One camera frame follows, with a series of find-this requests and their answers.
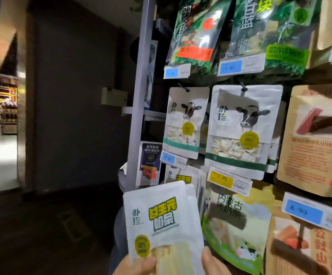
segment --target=red sticker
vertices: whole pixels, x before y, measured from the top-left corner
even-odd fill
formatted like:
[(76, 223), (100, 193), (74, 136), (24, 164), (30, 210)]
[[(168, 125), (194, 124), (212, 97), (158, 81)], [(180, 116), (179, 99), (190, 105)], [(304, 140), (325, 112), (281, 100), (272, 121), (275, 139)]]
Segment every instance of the red sticker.
[(205, 20), (203, 22), (202, 27), (203, 27), (204, 30), (207, 30), (207, 31), (209, 31), (210, 29), (212, 29), (214, 27), (214, 20), (213, 20), (213, 18), (208, 18), (207, 20)]

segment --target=metal shelf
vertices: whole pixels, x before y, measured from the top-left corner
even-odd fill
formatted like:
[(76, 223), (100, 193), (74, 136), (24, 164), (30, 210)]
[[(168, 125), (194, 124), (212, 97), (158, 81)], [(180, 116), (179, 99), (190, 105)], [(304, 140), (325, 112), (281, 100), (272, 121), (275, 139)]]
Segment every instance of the metal shelf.
[[(132, 115), (133, 107), (123, 107), (121, 113), (122, 116)], [(143, 115), (145, 121), (161, 121), (161, 122), (166, 121), (166, 113), (144, 110)]]

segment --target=yellow circular label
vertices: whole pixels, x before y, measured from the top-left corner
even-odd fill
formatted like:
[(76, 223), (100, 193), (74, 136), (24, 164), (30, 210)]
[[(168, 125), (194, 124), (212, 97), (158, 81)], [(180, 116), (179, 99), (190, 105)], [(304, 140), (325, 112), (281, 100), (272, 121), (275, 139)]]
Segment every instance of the yellow circular label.
[(241, 135), (240, 143), (242, 147), (251, 150), (258, 146), (259, 136), (252, 131), (245, 132), (244, 134)]
[(191, 122), (186, 122), (182, 126), (182, 133), (185, 135), (191, 135), (194, 133), (194, 125)]
[(205, 136), (208, 136), (208, 126), (203, 130), (203, 134), (204, 134)]
[(137, 236), (134, 244), (138, 256), (148, 256), (148, 254), (150, 253), (150, 240), (146, 235)]

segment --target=blue price tag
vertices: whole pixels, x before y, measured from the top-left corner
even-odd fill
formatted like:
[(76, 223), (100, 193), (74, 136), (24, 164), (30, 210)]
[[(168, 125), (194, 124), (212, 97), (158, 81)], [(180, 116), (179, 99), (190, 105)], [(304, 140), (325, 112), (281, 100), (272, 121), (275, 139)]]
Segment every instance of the blue price tag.
[(178, 69), (166, 69), (165, 78), (177, 78)]
[(170, 164), (170, 165), (173, 165), (175, 163), (175, 156), (172, 155), (172, 154), (163, 152), (161, 160), (163, 162), (166, 162), (166, 163)]
[(220, 65), (219, 75), (241, 72), (242, 60), (239, 61), (227, 61)]
[(316, 225), (321, 223), (323, 211), (293, 200), (287, 200), (285, 211)]

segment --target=cow head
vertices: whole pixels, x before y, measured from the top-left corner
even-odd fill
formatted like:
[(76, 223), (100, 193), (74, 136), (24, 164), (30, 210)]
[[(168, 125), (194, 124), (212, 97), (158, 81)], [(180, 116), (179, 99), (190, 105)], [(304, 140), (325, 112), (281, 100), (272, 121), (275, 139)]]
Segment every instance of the cow head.
[(257, 123), (259, 116), (266, 116), (270, 113), (270, 110), (262, 110), (260, 111), (258, 106), (249, 105), (245, 108), (237, 107), (237, 112), (244, 114), (240, 125), (242, 128), (252, 129), (253, 126)]
[(184, 120), (189, 120), (193, 116), (195, 110), (201, 109), (201, 106), (195, 106), (194, 102), (182, 104), (181, 107), (185, 109), (185, 114), (183, 116)]

